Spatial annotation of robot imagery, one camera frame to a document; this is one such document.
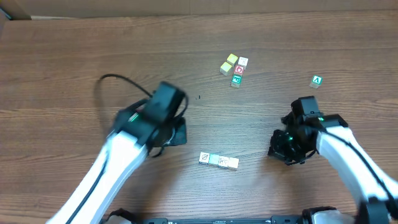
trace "white cube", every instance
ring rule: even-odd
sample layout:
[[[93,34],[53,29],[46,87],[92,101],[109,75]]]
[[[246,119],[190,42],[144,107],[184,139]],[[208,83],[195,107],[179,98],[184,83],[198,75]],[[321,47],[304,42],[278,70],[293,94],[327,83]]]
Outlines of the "white cube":
[[[206,152],[201,152],[199,156],[199,163],[200,164],[209,164],[210,154]]]
[[[248,61],[249,61],[248,58],[240,57],[240,58],[239,58],[239,61],[238,61],[238,65],[239,65],[239,66],[242,66],[243,69],[246,70],[246,67],[247,67],[247,65],[248,65]]]
[[[225,156],[220,156],[219,160],[218,160],[218,167],[220,168],[228,168],[228,161],[229,161],[229,157],[225,157]]]
[[[232,157],[229,158],[228,168],[237,169],[238,168],[238,164],[239,164],[239,159],[232,158]]]

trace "tabletop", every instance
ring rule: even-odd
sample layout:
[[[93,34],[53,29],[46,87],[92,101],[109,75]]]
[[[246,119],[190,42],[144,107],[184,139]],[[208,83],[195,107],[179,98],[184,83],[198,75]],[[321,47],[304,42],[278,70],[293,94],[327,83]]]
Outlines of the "tabletop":
[[[240,88],[220,73],[247,57]],[[356,206],[328,161],[285,166],[267,158],[280,118],[301,96],[340,114],[358,142],[398,179],[398,12],[8,21],[0,38],[0,221],[43,223],[67,201],[98,155],[116,112],[167,81],[185,90],[188,143],[147,158],[107,213],[259,218]],[[320,88],[309,87],[314,75]],[[236,157],[236,171],[198,163]]]

